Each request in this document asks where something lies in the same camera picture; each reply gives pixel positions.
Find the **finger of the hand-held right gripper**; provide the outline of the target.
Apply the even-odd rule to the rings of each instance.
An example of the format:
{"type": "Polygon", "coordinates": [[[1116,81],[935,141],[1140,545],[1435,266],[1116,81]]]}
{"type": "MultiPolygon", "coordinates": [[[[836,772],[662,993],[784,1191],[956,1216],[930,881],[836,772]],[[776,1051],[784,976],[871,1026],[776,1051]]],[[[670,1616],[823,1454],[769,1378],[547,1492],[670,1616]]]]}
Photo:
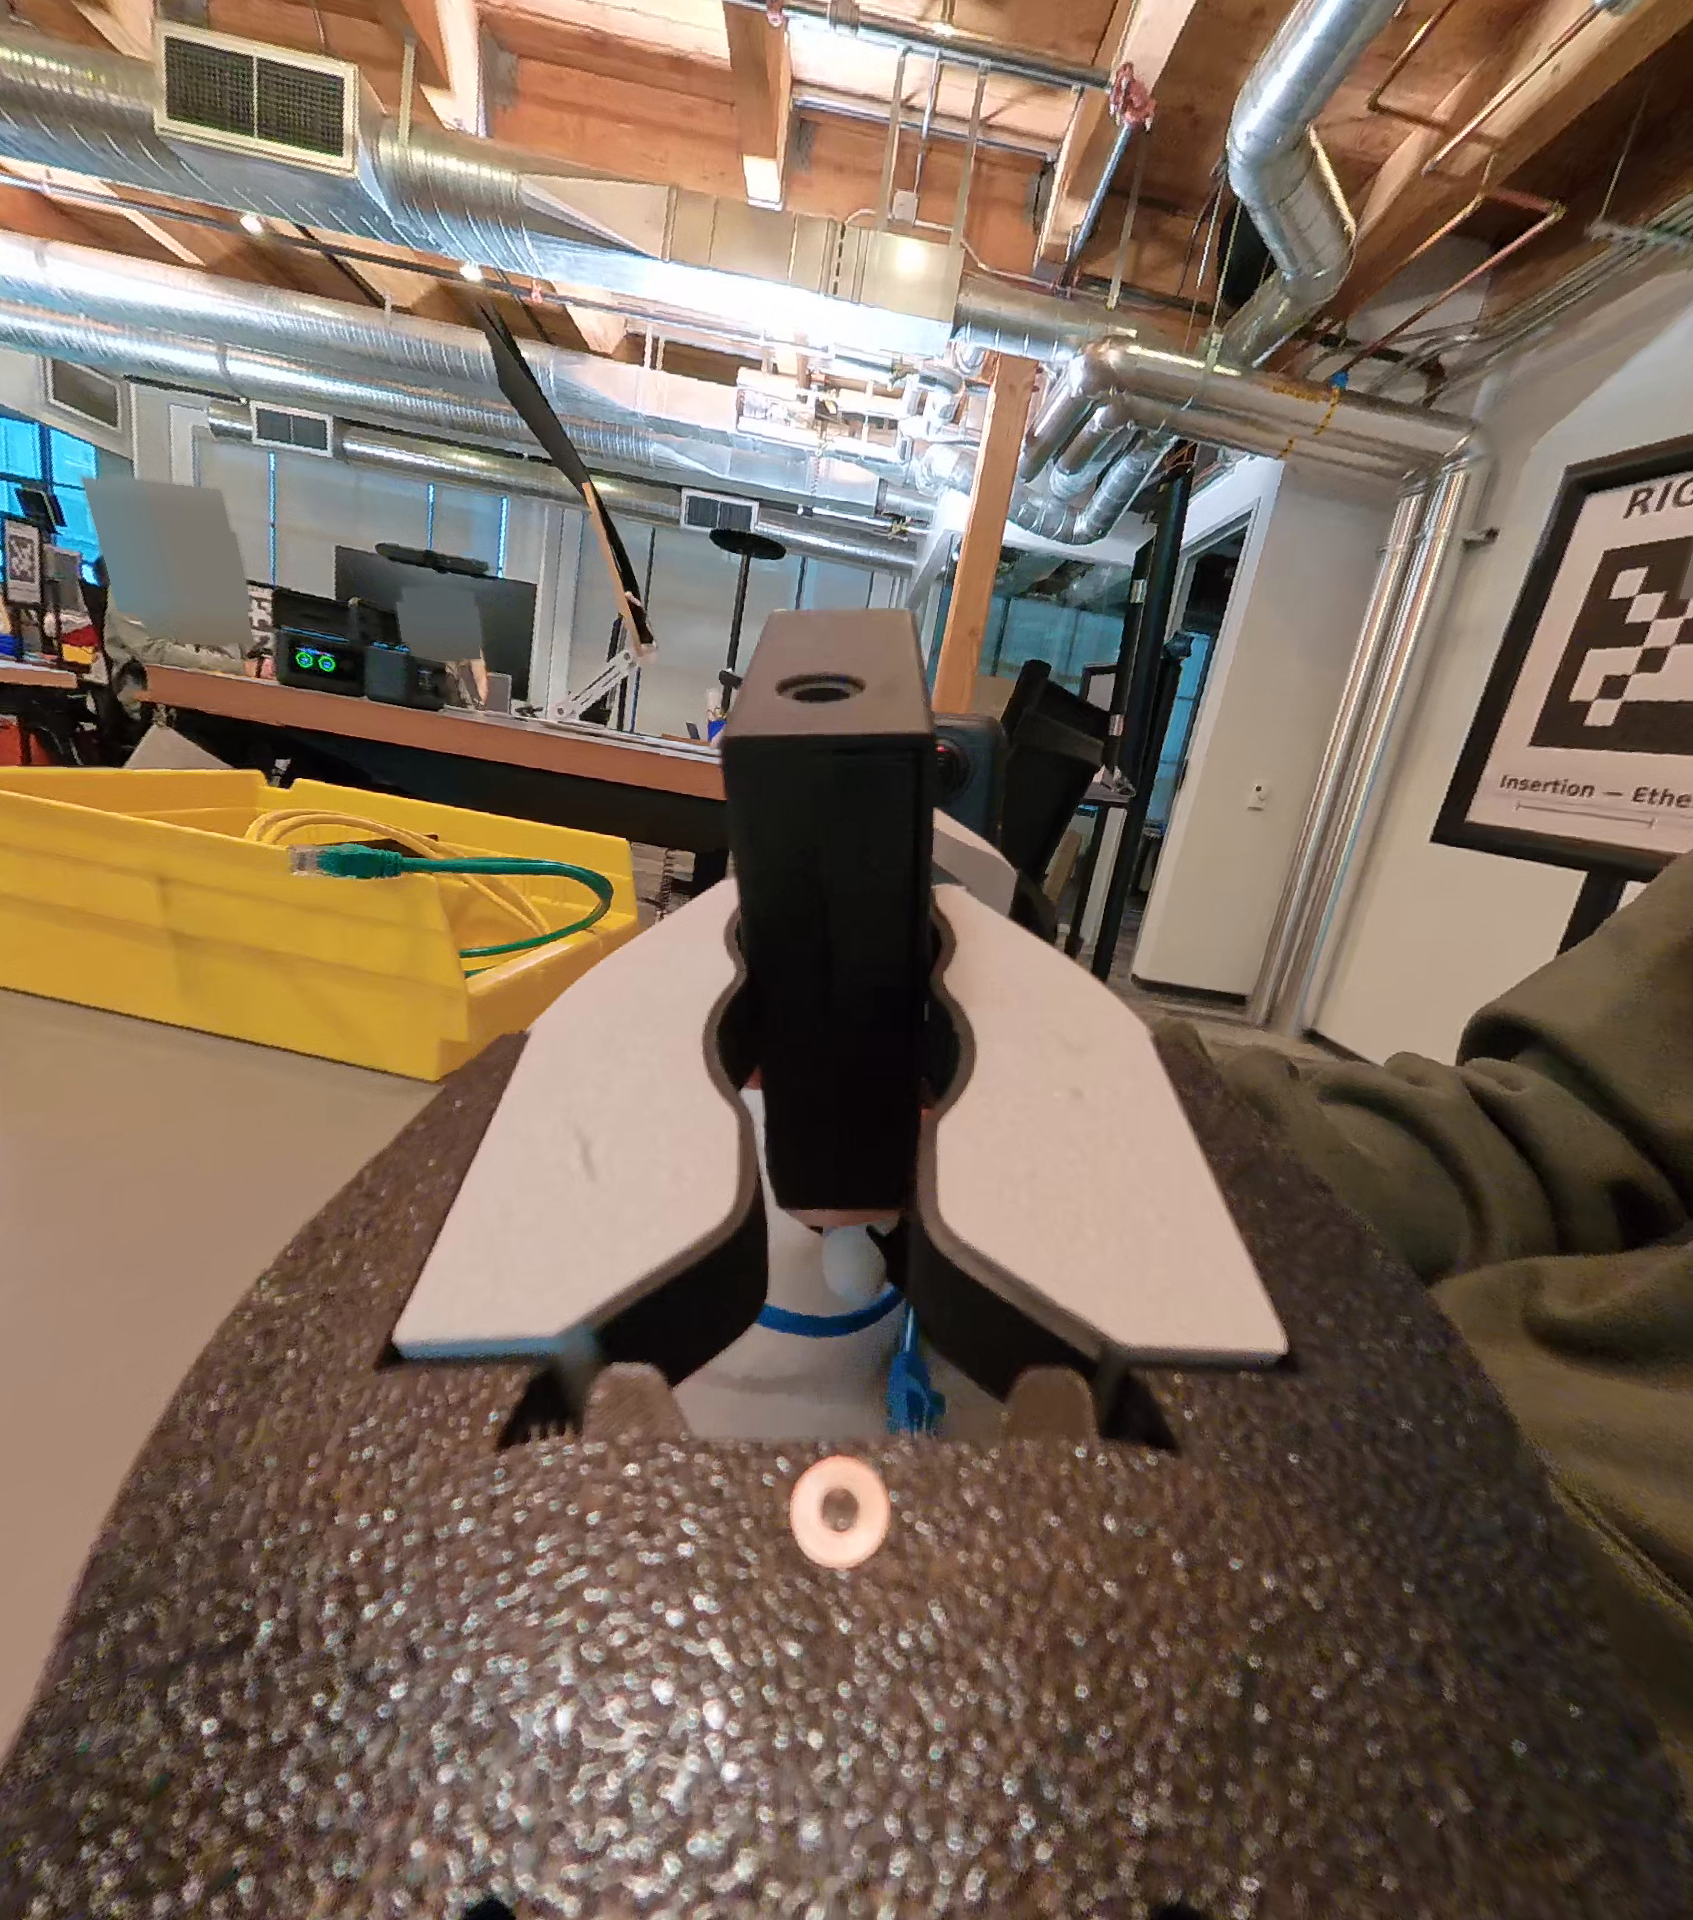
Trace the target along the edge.
{"type": "Polygon", "coordinates": [[[980,833],[952,813],[933,813],[935,881],[958,883],[1000,915],[1013,915],[1017,868],[980,833]]]}

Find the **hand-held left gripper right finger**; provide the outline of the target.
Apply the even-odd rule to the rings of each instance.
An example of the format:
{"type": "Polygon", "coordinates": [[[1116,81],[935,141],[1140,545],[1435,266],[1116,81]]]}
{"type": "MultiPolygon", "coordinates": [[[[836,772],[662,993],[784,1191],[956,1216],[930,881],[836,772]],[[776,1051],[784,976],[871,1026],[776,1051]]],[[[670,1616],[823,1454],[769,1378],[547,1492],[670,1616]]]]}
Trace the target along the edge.
{"type": "Polygon", "coordinates": [[[914,1309],[935,1355],[1000,1404],[1056,1369],[1099,1413],[1140,1371],[1282,1365],[1292,1337],[1146,1023],[956,883],[933,918],[952,1078],[919,1129],[914,1309]]]}

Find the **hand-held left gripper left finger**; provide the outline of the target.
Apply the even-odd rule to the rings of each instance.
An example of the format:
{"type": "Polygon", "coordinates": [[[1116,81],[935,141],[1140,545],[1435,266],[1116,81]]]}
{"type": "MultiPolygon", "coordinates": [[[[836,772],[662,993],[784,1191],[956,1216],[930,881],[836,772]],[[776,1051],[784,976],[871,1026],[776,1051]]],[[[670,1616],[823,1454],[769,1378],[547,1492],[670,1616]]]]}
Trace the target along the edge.
{"type": "Polygon", "coordinates": [[[760,1151],[717,1051],[735,926],[722,877],[534,1023],[393,1322],[402,1359],[639,1362],[677,1383],[759,1321],[760,1151]]]}

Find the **black ethernet switch box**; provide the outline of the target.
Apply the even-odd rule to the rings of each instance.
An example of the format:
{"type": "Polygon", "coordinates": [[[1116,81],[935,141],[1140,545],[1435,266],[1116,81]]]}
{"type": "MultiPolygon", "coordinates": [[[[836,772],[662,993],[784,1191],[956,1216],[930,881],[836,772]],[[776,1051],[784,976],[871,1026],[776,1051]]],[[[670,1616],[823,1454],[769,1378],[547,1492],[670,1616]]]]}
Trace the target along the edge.
{"type": "Polygon", "coordinates": [[[721,1051],[787,1213],[895,1216],[923,1113],[935,727],[895,607],[775,612],[717,738],[737,881],[721,1051]]]}

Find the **yellow plastic bin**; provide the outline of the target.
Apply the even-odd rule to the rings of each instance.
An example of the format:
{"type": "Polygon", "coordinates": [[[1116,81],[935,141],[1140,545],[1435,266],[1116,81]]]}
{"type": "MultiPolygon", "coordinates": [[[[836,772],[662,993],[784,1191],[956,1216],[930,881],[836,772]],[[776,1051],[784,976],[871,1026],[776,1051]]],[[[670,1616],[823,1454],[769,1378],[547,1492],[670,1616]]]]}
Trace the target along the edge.
{"type": "Polygon", "coordinates": [[[256,772],[0,769],[0,989],[440,1082],[639,930],[633,848],[256,772]]]}

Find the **black round disc on pole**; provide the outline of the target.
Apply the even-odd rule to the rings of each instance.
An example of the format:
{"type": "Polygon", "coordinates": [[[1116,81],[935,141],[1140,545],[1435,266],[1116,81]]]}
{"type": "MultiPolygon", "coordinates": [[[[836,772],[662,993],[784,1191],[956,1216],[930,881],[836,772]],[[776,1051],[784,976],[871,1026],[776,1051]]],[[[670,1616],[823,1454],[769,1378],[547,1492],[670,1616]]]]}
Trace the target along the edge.
{"type": "Polygon", "coordinates": [[[728,622],[728,638],[725,638],[725,652],[722,663],[717,669],[713,699],[713,718],[722,725],[722,721],[731,711],[735,690],[741,683],[737,652],[741,642],[741,627],[745,627],[745,603],[751,590],[752,564],[760,563],[780,563],[784,559],[784,544],[771,537],[769,533],[760,533],[756,524],[721,524],[710,533],[710,541],[714,549],[737,559],[737,583],[735,583],[735,606],[731,606],[731,622],[728,622]]]}

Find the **long wooden top desk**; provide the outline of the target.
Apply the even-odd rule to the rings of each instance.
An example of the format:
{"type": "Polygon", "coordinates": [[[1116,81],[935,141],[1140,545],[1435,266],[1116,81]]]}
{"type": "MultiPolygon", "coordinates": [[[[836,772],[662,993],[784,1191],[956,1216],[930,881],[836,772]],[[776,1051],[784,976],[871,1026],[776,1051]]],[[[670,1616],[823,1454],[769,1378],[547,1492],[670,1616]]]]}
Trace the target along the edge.
{"type": "Polygon", "coordinates": [[[717,752],[694,741],[373,703],[188,667],[149,667],[144,694],[235,765],[319,764],[402,797],[692,853],[728,848],[717,752]]]}

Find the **black monitor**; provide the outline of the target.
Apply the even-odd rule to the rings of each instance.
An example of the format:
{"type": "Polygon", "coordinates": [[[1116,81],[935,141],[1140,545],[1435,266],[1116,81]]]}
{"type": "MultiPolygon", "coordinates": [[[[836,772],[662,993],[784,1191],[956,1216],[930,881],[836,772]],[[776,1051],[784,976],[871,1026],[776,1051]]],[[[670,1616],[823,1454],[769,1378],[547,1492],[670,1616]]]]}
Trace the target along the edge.
{"type": "Polygon", "coordinates": [[[405,651],[444,667],[473,662],[522,699],[535,655],[535,587],[481,559],[377,544],[334,545],[333,590],[382,612],[405,651]]]}

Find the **power station with green display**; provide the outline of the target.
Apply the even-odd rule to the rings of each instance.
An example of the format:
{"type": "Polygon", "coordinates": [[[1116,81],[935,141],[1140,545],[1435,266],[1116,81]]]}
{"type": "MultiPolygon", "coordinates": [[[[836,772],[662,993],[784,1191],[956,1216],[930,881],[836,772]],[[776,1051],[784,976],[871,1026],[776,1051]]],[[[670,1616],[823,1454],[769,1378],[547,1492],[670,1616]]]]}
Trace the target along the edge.
{"type": "Polygon", "coordinates": [[[274,587],[274,679],[361,697],[365,663],[350,606],[274,587]]]}

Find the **framed marker sign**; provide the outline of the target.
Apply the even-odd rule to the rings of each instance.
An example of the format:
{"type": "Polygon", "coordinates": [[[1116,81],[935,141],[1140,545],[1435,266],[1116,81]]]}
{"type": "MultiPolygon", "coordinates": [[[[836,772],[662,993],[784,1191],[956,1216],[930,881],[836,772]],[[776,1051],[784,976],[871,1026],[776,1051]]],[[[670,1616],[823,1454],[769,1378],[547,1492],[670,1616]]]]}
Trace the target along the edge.
{"type": "Polygon", "coordinates": [[[1564,468],[1434,844],[1651,881],[1693,848],[1693,433],[1564,468]]]}

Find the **ceiling vent grille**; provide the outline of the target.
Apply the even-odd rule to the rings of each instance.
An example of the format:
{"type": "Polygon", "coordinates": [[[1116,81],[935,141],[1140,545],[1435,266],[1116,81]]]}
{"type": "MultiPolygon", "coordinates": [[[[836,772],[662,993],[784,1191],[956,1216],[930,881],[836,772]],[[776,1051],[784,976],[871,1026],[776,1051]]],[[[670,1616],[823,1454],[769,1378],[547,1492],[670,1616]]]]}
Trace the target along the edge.
{"type": "Polygon", "coordinates": [[[238,35],[159,22],[161,136],[321,174],[358,174],[358,66],[238,35]]]}

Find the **silver ventilation duct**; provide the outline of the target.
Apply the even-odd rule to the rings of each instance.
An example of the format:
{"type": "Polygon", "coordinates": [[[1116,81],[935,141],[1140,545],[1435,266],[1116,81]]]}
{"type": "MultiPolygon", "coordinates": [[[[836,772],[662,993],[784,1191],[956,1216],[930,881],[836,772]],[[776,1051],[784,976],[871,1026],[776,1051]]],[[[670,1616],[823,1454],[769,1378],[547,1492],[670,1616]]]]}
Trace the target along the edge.
{"type": "Polygon", "coordinates": [[[1270,275],[1197,351],[1124,332],[1108,308],[1056,299],[1043,283],[1006,292],[1001,275],[962,279],[942,362],[968,378],[985,357],[1044,367],[1006,488],[1009,533],[1049,545],[1106,537],[1182,441],[1410,493],[1485,465],[1474,419],[1270,370],[1356,261],[1353,212],[1315,120],[1394,12],[1394,3],[1296,3],[1246,74],[1223,177],[1266,244],[1270,275]]]}
{"type": "MultiPolygon", "coordinates": [[[[469,261],[487,275],[487,292],[506,282],[522,292],[551,282],[737,323],[739,342],[751,346],[866,346],[875,351],[874,371],[885,371],[889,357],[922,362],[933,346],[930,323],[914,316],[901,319],[901,346],[885,347],[868,332],[871,308],[556,232],[519,165],[473,157],[469,140],[444,132],[400,134],[369,112],[353,150],[358,165],[333,174],[298,157],[238,154],[161,132],[161,105],[161,65],[0,31],[0,157],[469,261]]],[[[0,299],[140,335],[215,339],[317,371],[373,375],[455,401],[499,401],[491,347],[472,326],[373,312],[193,267],[0,235],[0,299]]],[[[737,386],[639,371],[531,339],[519,347],[589,465],[858,504],[970,480],[956,449],[935,449],[914,432],[889,436],[819,419],[776,440],[760,413],[745,413],[737,386]]]]}

